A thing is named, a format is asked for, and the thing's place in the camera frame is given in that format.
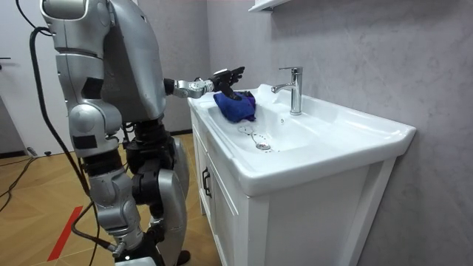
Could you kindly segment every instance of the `red floor marking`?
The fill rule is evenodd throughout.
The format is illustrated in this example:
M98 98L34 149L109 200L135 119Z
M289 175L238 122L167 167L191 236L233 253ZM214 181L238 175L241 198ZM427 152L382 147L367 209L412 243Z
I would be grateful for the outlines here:
M64 229L62 230L61 235L58 238L58 241L56 242L56 245L51 251L50 257L47 258L47 261L52 261L57 258L59 258L59 255L61 255L61 251L66 245L67 239L69 238L69 235L71 234L71 227L72 223L74 222L75 219L81 214L83 206L78 206L74 208L74 211L72 211L71 217L69 217L69 220L67 221L66 226L64 226Z

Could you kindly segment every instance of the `black cabinet handle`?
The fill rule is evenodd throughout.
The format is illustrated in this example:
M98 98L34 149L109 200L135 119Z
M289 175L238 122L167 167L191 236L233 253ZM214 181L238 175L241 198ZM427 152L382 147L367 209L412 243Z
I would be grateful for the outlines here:
M202 184L203 184L204 188L205 188L205 173L208 174L208 168L207 167L205 167L205 170L202 171Z
M210 173L208 172L208 168L205 167L205 170L202 172L202 182L205 190L205 195L212 198L212 193L210 193L210 188L207 186L207 179L210 177Z

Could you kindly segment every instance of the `sink drain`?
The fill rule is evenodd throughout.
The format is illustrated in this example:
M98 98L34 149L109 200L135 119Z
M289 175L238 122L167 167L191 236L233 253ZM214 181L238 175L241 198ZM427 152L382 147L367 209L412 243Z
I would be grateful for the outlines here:
M267 143L258 143L258 144L256 145L256 147L257 147L258 149L262 150L262 151L266 151L266 150L268 150L268 149L271 149L271 146L269 146L269 144L267 144Z

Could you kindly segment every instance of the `shelf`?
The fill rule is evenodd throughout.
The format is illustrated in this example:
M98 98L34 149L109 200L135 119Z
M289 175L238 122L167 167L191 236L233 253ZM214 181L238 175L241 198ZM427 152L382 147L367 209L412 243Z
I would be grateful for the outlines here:
M249 12L272 12L273 8L279 4L284 4L290 0L256 0L254 6L250 8Z

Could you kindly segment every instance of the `blue towel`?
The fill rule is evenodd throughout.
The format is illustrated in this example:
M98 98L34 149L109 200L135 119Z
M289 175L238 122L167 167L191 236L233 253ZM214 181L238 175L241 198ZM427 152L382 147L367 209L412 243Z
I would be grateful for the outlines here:
M217 103L223 116L233 123L238 123L243 119L255 121L256 101L254 96L251 92L236 93L242 100L232 100L222 93L214 95L215 103Z

